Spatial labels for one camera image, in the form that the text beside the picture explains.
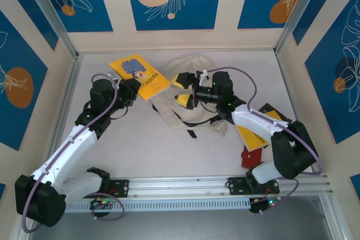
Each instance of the floor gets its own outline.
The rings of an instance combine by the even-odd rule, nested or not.
[[[152,51],[141,55],[161,72],[171,61],[193,53],[201,54],[218,67],[235,66],[247,71],[258,85],[258,94],[251,106],[259,109],[268,102],[287,117],[295,119],[273,51]],[[131,54],[83,57],[63,139],[89,100],[91,76],[107,73],[110,62]],[[229,71],[229,74],[236,95],[247,101],[253,94],[253,85],[236,71]],[[138,98],[126,117],[112,122],[70,177],[93,166],[108,171],[114,178],[245,174],[246,170],[240,166],[244,145],[233,125],[227,124],[224,138],[206,128],[196,131],[196,135],[198,138],[193,139],[185,130],[170,128],[152,109],[150,101]],[[271,148],[267,147],[262,160],[271,158]]]
[[[259,89],[252,107],[260,108],[268,102],[295,119],[273,51],[161,51],[141,55],[161,72],[171,61],[192,53],[203,55],[219,67],[235,66],[247,71]],[[63,139],[89,100],[91,76],[108,72],[110,62],[131,54],[84,56]],[[253,86],[243,75],[233,71],[229,74],[236,95],[247,101],[252,96]],[[70,177],[93,166],[107,170],[113,178],[245,173],[240,166],[244,145],[234,126],[228,125],[224,138],[207,129],[198,130],[196,134],[198,138],[192,139],[185,130],[168,127],[152,110],[150,101],[138,98],[127,116],[113,122],[95,147],[82,157]],[[271,157],[268,147],[263,151],[262,160]],[[290,197],[281,207],[275,207],[264,216],[248,210],[128,212],[119,221],[105,223],[93,220],[88,213],[65,214],[54,227],[43,227],[30,239],[325,240],[331,236],[318,197]]]

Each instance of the orange circle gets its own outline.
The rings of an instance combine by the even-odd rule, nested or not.
[[[334,90],[339,94],[345,90],[345,80],[343,78],[338,77],[335,79]]]
[[[274,24],[283,24],[289,18],[290,12],[287,9],[286,1],[290,4],[291,12],[298,0],[280,0],[279,2],[277,2],[270,11],[270,20]]]
[[[61,11],[67,16],[75,15],[75,9],[69,5],[63,5],[63,7],[61,8]]]
[[[6,87],[6,96],[10,103],[20,109],[27,108],[34,94],[34,83],[30,73],[22,67],[14,67],[8,71],[5,80],[9,84]]]

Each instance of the bracket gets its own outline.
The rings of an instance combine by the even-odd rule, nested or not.
[[[129,180],[110,180],[108,194],[116,198],[127,198],[129,193]],[[86,196],[85,198],[105,198],[105,196]]]
[[[230,177],[228,178],[226,187],[229,189],[230,195],[265,195],[268,189],[275,194],[280,193],[279,185],[276,180],[270,180],[265,184],[259,185],[256,190],[252,191],[246,184],[246,177]]]

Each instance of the red object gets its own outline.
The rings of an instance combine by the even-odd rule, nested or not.
[[[253,150],[251,152],[244,146],[244,151],[241,153],[242,162],[241,167],[252,169],[261,163],[262,148]]]

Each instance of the white cloth bag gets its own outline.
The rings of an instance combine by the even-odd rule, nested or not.
[[[179,73],[196,73],[197,70],[211,70],[214,68],[215,66],[208,59],[196,54],[173,61],[161,71],[161,74],[168,80],[172,80]],[[211,87],[211,74],[209,77],[210,79],[204,82],[204,86]],[[186,109],[174,98],[176,95],[188,93],[192,93],[191,87],[182,89],[171,85],[170,88],[150,100],[163,119],[173,128],[196,130],[207,126],[210,130],[224,136],[226,123],[223,120],[210,123],[210,119],[216,117],[217,113],[208,112],[200,103],[193,110]],[[216,111],[215,104],[207,103],[204,106],[210,111]]]

